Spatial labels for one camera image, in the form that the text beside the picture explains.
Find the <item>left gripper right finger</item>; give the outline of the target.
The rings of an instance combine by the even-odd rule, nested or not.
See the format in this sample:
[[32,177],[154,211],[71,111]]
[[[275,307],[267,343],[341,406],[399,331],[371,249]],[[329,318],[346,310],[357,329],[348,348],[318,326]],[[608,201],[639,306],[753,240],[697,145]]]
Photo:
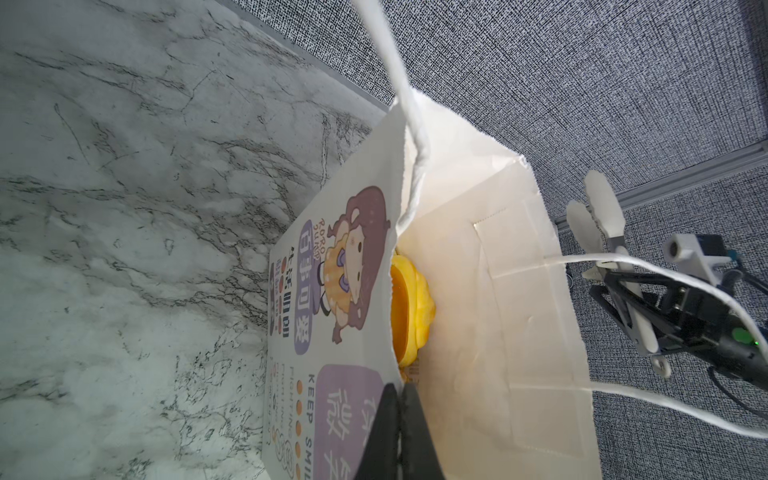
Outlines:
[[414,384],[405,384],[399,399],[400,478],[445,480]]

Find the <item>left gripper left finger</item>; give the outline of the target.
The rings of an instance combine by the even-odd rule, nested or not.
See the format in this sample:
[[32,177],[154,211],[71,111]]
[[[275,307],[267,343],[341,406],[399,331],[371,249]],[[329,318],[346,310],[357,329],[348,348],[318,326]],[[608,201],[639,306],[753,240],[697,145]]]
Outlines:
[[355,480],[394,480],[398,470],[399,397],[393,384],[382,392]]

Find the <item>white printed paper bag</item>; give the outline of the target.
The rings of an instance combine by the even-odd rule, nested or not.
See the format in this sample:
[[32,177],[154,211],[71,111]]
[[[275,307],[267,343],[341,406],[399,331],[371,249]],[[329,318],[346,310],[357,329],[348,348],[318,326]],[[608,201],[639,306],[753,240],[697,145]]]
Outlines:
[[[605,393],[765,439],[670,397],[594,382],[565,268],[628,263],[713,294],[706,282],[626,254],[564,255],[526,159],[414,90],[380,5],[356,10],[396,99],[268,257],[262,459],[273,479],[354,479],[384,387],[416,386],[445,479],[597,479],[592,396]],[[429,339],[400,369],[391,330],[395,254],[426,278]]]

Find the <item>small yellow croissant bread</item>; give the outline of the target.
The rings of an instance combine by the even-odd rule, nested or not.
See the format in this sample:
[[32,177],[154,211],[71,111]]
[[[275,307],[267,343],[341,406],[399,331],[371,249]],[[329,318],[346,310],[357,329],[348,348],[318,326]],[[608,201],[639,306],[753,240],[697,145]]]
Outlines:
[[417,360],[429,339],[436,305],[426,278],[407,257],[393,256],[390,276],[393,349],[398,367],[405,369]]

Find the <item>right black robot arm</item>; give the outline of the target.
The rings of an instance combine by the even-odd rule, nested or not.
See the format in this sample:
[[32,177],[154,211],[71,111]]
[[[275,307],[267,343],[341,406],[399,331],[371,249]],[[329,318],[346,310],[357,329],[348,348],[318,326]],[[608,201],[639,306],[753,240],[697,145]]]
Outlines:
[[[566,220],[588,253],[626,254],[626,219],[606,176],[595,170],[584,179],[590,203],[570,201]],[[761,293],[766,282],[749,273],[719,235],[675,234],[664,246],[678,270],[729,295],[743,282]],[[647,357],[657,375],[668,378],[668,358],[687,353],[722,374],[760,389],[767,387],[767,361],[760,341],[737,314],[713,294],[660,273],[640,273],[628,263],[599,261],[583,274],[591,297]]]

